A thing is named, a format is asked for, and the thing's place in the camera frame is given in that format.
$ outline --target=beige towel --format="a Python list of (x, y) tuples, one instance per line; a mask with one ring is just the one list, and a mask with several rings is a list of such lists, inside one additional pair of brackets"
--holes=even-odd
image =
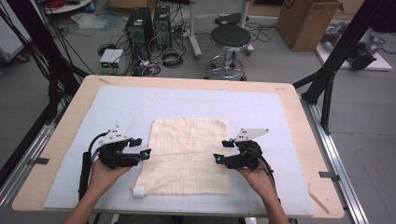
[(228, 194), (229, 171), (213, 157), (228, 154), (221, 144), (227, 136), (227, 123), (220, 119), (154, 120), (151, 156), (134, 187), (147, 194)]

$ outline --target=stool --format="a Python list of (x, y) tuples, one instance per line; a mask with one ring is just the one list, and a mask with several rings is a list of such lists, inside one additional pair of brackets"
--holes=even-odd
[(209, 63), (205, 79), (209, 79), (209, 74), (224, 77), (226, 79), (241, 76), (241, 81), (246, 81), (244, 65), (236, 59), (235, 51), (244, 49), (250, 44), (250, 33), (239, 26), (222, 25), (217, 27), (210, 34), (211, 43), (224, 49), (224, 55), (218, 55)]

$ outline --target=white mounting plate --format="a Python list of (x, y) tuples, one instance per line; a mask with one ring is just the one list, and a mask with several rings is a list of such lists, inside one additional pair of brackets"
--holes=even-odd
[(119, 126), (116, 126), (115, 129), (110, 130), (110, 132), (108, 132), (108, 134), (99, 141), (99, 144), (106, 145), (110, 143), (120, 142), (126, 139), (128, 139), (128, 137), (123, 133)]
[(239, 131), (238, 135), (235, 137), (235, 142), (244, 142), (252, 140), (253, 138), (260, 137), (263, 134), (269, 133), (269, 129), (244, 129)]

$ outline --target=gray floor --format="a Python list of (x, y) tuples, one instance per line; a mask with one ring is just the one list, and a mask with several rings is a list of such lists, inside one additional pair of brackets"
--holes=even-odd
[[(102, 30), (77, 30), (69, 24), (70, 13), (58, 18), (61, 27), (74, 31), (67, 40), (95, 74), (101, 74), (97, 49), (109, 43), (114, 35), (122, 35), (125, 21), (110, 14), (101, 14), (109, 20)], [(216, 27), (215, 16), (196, 20), (197, 31)], [(249, 22), (271, 25), (276, 19), (251, 18)], [(246, 56), (238, 52), (243, 62), (247, 81), (293, 83), (316, 72), (320, 67), (315, 52), (291, 52), (275, 29), (266, 31), (271, 41), (253, 42), (255, 51)], [(384, 47), (396, 51), (396, 36), (380, 35)], [(195, 61), (191, 46), (185, 40), (187, 52), (184, 64), (176, 69), (163, 68), (157, 77), (203, 78), (210, 59), (220, 51), (209, 44), (208, 35), (197, 36), (203, 58)], [(393, 67), (395, 55), (379, 54)], [(74, 63), (87, 70), (72, 53)], [(0, 166), (3, 166), (48, 102), (48, 81), (42, 77), (34, 62), (14, 61), (0, 68)], [(334, 83), (330, 130), (332, 139), (358, 194), (370, 223), (396, 223), (396, 70), (390, 72), (339, 70)], [(297, 92), (303, 93), (306, 87)], [(1, 223), (60, 223), (67, 213), (27, 213), (12, 210), (11, 203), (0, 214)], [(104, 216), (101, 223), (109, 223)], [(299, 223), (352, 223), (348, 212), (342, 219), (301, 218)]]

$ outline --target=brown box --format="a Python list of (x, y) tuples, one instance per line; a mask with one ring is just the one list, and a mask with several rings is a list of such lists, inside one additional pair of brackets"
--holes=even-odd
[(276, 29), (292, 51), (315, 50), (340, 4), (338, 0), (285, 1)]
[(110, 7), (128, 11), (134, 7), (149, 7), (153, 12), (158, 0), (110, 0)]

